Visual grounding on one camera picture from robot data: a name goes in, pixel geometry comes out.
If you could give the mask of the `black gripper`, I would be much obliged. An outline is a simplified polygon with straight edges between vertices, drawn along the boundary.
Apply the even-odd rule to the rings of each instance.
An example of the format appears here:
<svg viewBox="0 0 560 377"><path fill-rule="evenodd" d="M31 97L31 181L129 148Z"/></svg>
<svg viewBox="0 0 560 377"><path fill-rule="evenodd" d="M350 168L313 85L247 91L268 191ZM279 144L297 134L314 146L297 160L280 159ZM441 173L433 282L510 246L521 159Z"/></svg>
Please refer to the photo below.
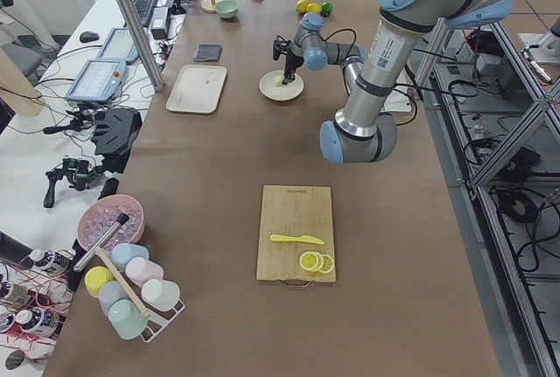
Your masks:
<svg viewBox="0 0 560 377"><path fill-rule="evenodd" d="M285 64L283 71L283 85L291 84L294 81L294 75L298 68L304 64L302 56L294 52L297 47L292 40L277 35L273 43L273 60L279 60L281 55L285 56Z"/></svg>

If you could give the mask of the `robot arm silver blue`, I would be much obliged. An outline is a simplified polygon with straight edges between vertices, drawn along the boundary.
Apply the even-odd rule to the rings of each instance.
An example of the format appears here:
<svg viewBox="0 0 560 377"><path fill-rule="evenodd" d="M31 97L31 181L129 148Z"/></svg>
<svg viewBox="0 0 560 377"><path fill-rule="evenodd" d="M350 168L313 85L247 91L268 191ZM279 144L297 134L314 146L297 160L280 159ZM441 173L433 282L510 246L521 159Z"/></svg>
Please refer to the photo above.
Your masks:
<svg viewBox="0 0 560 377"><path fill-rule="evenodd" d="M276 38L273 57L286 57L283 83L295 80L299 67L318 71L341 68L348 100L333 120L323 122L319 143L332 164L370 163L395 148L396 123L384 103L417 41L442 18L450 30L491 24L505 18L514 0L377 0L381 21L368 52L358 45L323 38L322 18L305 15L292 40Z"/></svg>

